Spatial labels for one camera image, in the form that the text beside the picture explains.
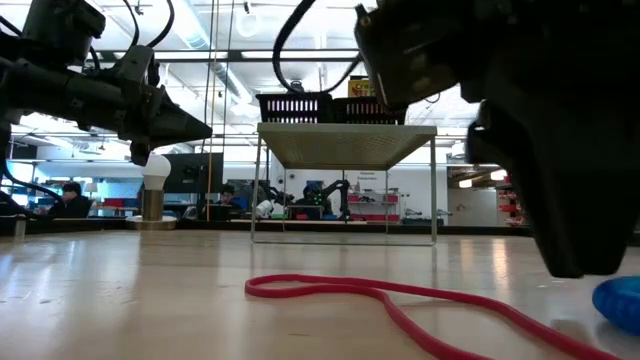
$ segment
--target yellow box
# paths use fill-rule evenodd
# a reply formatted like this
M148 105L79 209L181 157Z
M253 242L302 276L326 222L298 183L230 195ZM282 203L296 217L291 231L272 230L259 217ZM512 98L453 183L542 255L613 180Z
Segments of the yellow box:
M349 80L349 97L376 96L369 80Z

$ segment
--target black basket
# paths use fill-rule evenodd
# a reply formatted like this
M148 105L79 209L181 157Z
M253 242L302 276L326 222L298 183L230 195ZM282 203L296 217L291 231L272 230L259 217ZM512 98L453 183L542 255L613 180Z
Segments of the black basket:
M404 125L407 109L388 112L374 96L333 100L335 121L342 124Z
M260 94L262 122L322 124L333 122L331 95L319 93Z

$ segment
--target red elastic cord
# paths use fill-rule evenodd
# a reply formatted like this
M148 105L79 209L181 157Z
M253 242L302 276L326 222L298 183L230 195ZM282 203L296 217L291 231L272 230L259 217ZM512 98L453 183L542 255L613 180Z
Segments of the red elastic cord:
M266 289L261 284L273 282L301 282L320 285L308 285L286 289ZM477 360L489 359L482 355L469 353L448 345L427 334L397 306L391 302L389 295L380 291L389 290L399 293L428 296L455 302L480 306L493 310L513 323L528 331L557 349L578 359L617 359L615 356L571 339L541 323L525 316L511 306L482 296L458 293L446 290L423 288L419 286L395 284L385 281L367 280L359 278L341 278L328 276L311 276L297 274L281 274L261 276L248 280L244 290L247 294L265 298L289 298L318 293L350 293L360 294L380 300L393 321L411 337L421 348L439 359Z

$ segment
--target light bulb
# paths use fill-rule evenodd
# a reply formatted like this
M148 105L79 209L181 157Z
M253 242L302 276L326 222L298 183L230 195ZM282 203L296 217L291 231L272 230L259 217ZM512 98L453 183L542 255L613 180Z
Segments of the light bulb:
M171 163L162 155L151 154L142 170L145 190L162 190L164 181L171 174Z
M493 181L502 181L507 176L507 172L505 170L498 170L491 173L491 180Z
M462 180L458 185L461 189L466 189L470 188L473 185L473 182L471 180Z

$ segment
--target cylindrical container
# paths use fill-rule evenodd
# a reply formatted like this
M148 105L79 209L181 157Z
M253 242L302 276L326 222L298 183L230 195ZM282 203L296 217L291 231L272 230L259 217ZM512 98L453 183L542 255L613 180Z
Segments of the cylindrical container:
M13 230L13 243L24 243L24 233L27 229L27 219L22 216L16 217L16 225Z
M142 220L162 221L164 212L164 191L145 190L142 201Z

